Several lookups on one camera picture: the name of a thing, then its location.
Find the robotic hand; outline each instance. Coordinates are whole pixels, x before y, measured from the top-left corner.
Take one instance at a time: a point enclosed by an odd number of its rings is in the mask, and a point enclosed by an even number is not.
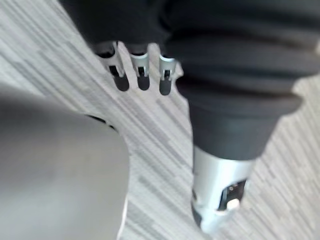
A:
[[[176,81],[193,131],[194,220],[212,234],[237,209],[246,181],[282,115],[301,105],[295,81],[318,72],[315,1],[61,0],[114,77],[129,88],[117,41],[128,48],[138,85],[149,88],[148,43],[158,43],[161,94]]]

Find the gray fabric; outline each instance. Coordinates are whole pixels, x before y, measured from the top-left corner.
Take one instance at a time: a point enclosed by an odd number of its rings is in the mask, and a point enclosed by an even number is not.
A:
[[[186,101],[175,87],[159,93],[157,48],[150,48],[150,89],[138,88],[120,45],[130,90],[120,92],[55,0],[0,2],[0,81],[106,117],[130,151],[123,240],[206,239],[192,219],[192,144]],[[320,83],[302,81],[306,101],[284,117],[252,174],[242,209],[217,240],[318,239]]]

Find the black rubber tip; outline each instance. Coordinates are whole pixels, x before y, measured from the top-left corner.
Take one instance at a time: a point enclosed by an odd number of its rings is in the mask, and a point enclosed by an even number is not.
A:
[[[196,223],[196,225],[201,228],[201,221],[202,221],[202,217],[200,216],[200,214],[195,210],[194,206],[191,203],[191,210],[192,210],[192,215],[193,215],[193,219]]]
[[[138,76],[138,86],[141,90],[146,91],[150,87],[149,76]]]
[[[159,91],[164,96],[168,95],[171,91],[171,81],[160,80]]]
[[[113,79],[116,87],[120,91],[125,92],[129,89],[129,81],[128,81],[127,75],[124,75],[123,77],[114,76]]]

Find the floor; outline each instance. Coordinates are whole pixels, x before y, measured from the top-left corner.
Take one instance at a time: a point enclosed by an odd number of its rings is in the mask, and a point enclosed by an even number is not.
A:
[[[122,240],[209,239],[190,210],[192,143],[186,101],[158,91],[158,49],[150,46],[151,87],[138,89],[121,47],[130,90],[112,78],[55,0],[0,1],[0,81],[71,109],[105,116],[130,149],[129,206]],[[301,81],[305,104],[284,117],[257,161],[242,208],[215,240],[320,239],[320,81]]]

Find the black fabric sleeve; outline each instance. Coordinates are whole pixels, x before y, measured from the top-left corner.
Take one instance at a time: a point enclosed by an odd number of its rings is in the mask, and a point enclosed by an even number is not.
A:
[[[295,81],[320,69],[320,2],[168,1],[162,18],[194,144],[224,159],[261,155],[279,118],[302,103]]]

